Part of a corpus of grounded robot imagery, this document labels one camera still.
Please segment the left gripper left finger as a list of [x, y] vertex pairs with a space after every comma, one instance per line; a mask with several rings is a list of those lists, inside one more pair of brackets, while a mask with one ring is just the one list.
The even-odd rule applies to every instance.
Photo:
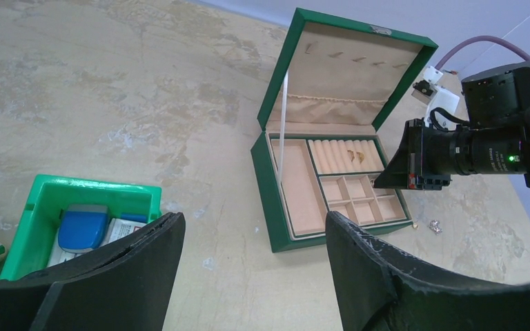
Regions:
[[166, 213], [70, 261], [0, 280], [0, 330], [160, 330], [186, 221]]

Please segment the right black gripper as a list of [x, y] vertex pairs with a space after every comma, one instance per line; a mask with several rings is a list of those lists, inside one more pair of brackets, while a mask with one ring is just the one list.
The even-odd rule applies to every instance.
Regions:
[[521, 174], [530, 188], [530, 60], [461, 82], [468, 118], [442, 107], [410, 121], [374, 188], [441, 190], [454, 174]]

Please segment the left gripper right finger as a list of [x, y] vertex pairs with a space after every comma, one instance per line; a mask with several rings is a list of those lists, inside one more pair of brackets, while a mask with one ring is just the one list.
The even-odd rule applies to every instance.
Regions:
[[530, 283], [440, 268], [339, 212], [326, 216], [326, 248], [344, 330], [530, 330]]

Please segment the silver crystal earring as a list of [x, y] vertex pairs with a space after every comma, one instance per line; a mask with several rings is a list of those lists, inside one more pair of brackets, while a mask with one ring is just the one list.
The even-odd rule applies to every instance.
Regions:
[[438, 220], [432, 220], [429, 222], [429, 229], [434, 232], [436, 235], [442, 233], [442, 228], [440, 227], [440, 222]]

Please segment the green jewelry tray insert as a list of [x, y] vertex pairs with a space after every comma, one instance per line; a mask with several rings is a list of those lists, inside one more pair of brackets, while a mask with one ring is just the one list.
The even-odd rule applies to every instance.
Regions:
[[374, 188], [385, 162], [375, 139], [268, 140], [290, 237], [321, 237], [326, 213], [336, 211], [368, 229], [410, 221], [402, 195]]

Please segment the green jewelry box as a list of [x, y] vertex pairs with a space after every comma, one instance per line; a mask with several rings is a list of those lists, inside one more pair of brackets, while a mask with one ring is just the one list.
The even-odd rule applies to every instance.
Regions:
[[[274, 253], [322, 245], [326, 239], [325, 232], [304, 240], [290, 237], [269, 138], [375, 139], [385, 169], [389, 160], [377, 132], [436, 50], [428, 37], [295, 10], [257, 114], [262, 131], [251, 148]], [[363, 228], [388, 234], [410, 226], [409, 215], [404, 224]]]

